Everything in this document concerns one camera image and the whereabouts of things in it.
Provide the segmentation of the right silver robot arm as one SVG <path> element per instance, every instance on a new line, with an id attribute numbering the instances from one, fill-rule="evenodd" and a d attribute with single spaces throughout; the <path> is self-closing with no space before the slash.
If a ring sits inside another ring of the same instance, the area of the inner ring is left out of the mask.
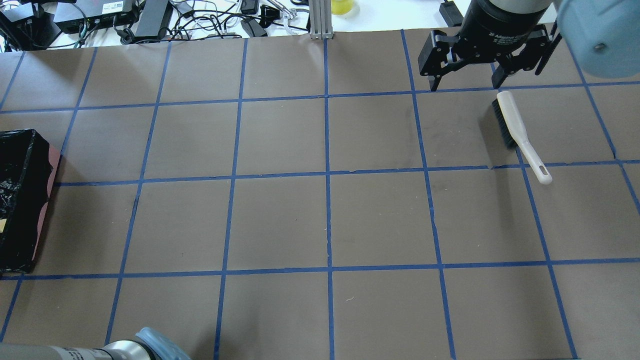
<path id="1" fill-rule="evenodd" d="M 519 71 L 539 75 L 565 41 L 586 73 L 631 77 L 639 73 L 639 14 L 637 0 L 473 0 L 457 34 L 430 32 L 419 74 L 436 91 L 448 73 L 497 63 L 491 83 L 498 89 Z"/>

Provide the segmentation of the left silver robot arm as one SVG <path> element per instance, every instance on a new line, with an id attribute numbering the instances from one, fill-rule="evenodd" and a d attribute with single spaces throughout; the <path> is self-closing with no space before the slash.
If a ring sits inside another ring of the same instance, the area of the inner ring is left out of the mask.
<path id="1" fill-rule="evenodd" d="M 103 347 L 13 344 L 2 342 L 2 360 L 190 360 L 183 349 L 163 333 L 145 326 L 131 339 Z"/>

